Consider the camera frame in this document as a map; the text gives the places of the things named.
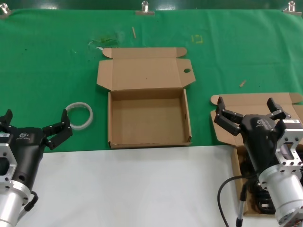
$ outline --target box flap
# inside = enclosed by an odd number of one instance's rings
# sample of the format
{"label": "box flap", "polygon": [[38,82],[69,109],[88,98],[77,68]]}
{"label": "box flap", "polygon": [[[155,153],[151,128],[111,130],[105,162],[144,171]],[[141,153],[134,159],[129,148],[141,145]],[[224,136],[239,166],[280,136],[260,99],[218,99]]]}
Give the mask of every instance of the box flap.
{"label": "box flap", "polygon": [[211,102],[217,105],[219,96],[223,97],[226,106],[266,105],[269,98],[273,98],[280,105],[295,104],[303,101],[300,93],[251,93],[251,94],[224,94],[214,95]]}
{"label": "box flap", "polygon": [[112,59],[177,58],[187,53],[185,48],[104,48],[103,54]]}
{"label": "box flap", "polygon": [[[303,117],[303,106],[292,105],[303,101],[299,93],[255,93],[255,94],[224,94],[211,97],[211,102],[217,104],[219,96],[223,97],[226,109],[238,112],[240,114],[269,114],[267,100],[273,98],[274,101],[281,105],[283,109],[292,116],[292,119],[301,120]],[[215,110],[211,111],[211,117],[217,139],[223,143],[234,146],[242,146],[243,139],[239,134],[232,136],[226,130],[214,123]]]}
{"label": "box flap", "polygon": [[185,48],[105,48],[112,60],[99,62],[97,84],[111,91],[183,88],[195,75]]}

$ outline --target green table surface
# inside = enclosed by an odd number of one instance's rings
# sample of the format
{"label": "green table surface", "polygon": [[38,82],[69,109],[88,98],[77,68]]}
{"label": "green table surface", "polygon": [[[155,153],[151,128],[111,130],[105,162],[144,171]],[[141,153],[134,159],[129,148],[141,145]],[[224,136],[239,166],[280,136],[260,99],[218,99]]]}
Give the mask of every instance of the green table surface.
{"label": "green table surface", "polygon": [[[137,38],[134,38],[132,27]],[[109,149],[107,90],[96,85],[101,47],[186,47],[196,82],[187,88],[192,145],[218,145],[210,97],[222,93],[300,92],[302,18],[278,10],[17,10],[0,20],[0,115],[44,127],[63,108],[88,103],[93,123],[54,152]],[[243,87],[239,85],[246,80]],[[74,111],[73,123],[88,113]]]}

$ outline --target black cable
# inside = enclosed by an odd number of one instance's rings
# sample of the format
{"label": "black cable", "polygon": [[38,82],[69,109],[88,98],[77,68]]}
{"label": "black cable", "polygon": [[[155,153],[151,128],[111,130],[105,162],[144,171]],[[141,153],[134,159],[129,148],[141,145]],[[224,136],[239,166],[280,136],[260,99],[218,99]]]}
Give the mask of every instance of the black cable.
{"label": "black cable", "polygon": [[274,147],[273,147],[273,151],[272,151],[272,155],[270,156],[271,158],[269,159],[269,162],[264,166],[264,168],[260,168],[259,170],[257,170],[255,173],[249,175],[249,176],[233,176],[229,179],[227,179],[226,181],[223,182],[223,184],[221,184],[219,190],[218,190],[218,194],[217,194],[217,202],[218,202],[218,207],[219,207],[219,210],[220,210],[220,213],[221,213],[221,216],[222,216],[222,219],[226,225],[226,227],[229,227],[227,221],[226,221],[226,218],[224,216],[224,213],[223,213],[223,210],[222,210],[222,207],[221,207],[221,202],[220,202],[220,195],[221,195],[221,191],[223,189],[223,187],[230,181],[233,181],[233,180],[238,180],[238,179],[242,179],[242,178],[247,178],[247,179],[251,179],[255,176],[257,176],[258,173],[262,173],[266,168],[267,166],[270,164],[271,160],[275,157],[276,155],[276,138],[274,136],[272,136],[271,134],[269,134],[271,137],[272,137],[272,140],[273,140],[273,143],[274,143]]}
{"label": "black cable", "polygon": [[38,201],[38,199],[39,199],[39,197],[38,197],[38,195],[37,195],[36,192],[32,191],[31,194],[32,194],[34,197],[33,197],[32,200],[24,207],[24,210],[25,210],[26,212],[29,212],[29,211],[34,207],[34,205],[37,203],[37,201]]}

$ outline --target open cardboard box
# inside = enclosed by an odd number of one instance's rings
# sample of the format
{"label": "open cardboard box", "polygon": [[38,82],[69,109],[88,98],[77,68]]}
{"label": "open cardboard box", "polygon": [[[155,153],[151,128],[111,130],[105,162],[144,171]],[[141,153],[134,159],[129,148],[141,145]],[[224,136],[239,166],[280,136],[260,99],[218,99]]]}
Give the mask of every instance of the open cardboard box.
{"label": "open cardboard box", "polygon": [[[270,111],[267,107],[267,100],[273,98],[274,101],[281,105],[283,110],[291,115],[291,119],[298,119],[302,123],[303,120],[303,105],[295,105],[302,102],[303,97],[299,93],[256,93],[256,94],[226,94],[212,96],[211,102],[217,105],[218,98],[221,96],[225,103],[226,109],[234,112],[238,112],[242,115],[246,114],[269,114]],[[241,134],[238,136],[232,136],[226,130],[214,123],[215,110],[211,111],[211,117],[214,124],[214,130],[217,139],[223,143],[234,146],[232,152],[232,170],[234,176],[241,175],[240,163],[243,157],[247,154],[244,147]],[[303,151],[303,140],[300,141],[297,147],[297,152]],[[238,198],[240,198],[240,192],[246,179],[239,179],[235,181]],[[273,216],[260,214],[254,205],[251,194],[247,194],[247,202],[245,205],[244,215],[247,216]]]}
{"label": "open cardboard box", "polygon": [[185,48],[105,48],[97,84],[108,93],[111,148],[185,146],[191,128],[185,86],[195,81]]}

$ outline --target small debris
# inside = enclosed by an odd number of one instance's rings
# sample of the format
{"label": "small debris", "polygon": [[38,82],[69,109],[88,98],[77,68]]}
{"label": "small debris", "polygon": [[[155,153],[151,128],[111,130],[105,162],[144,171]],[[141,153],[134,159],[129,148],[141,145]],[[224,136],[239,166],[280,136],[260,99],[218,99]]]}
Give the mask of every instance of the small debris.
{"label": "small debris", "polygon": [[133,27],[133,34],[134,34],[134,38],[136,38],[136,32],[134,31],[134,27]]}
{"label": "small debris", "polygon": [[239,85],[239,87],[243,87],[245,83],[246,83],[246,80],[244,80],[244,81]]}

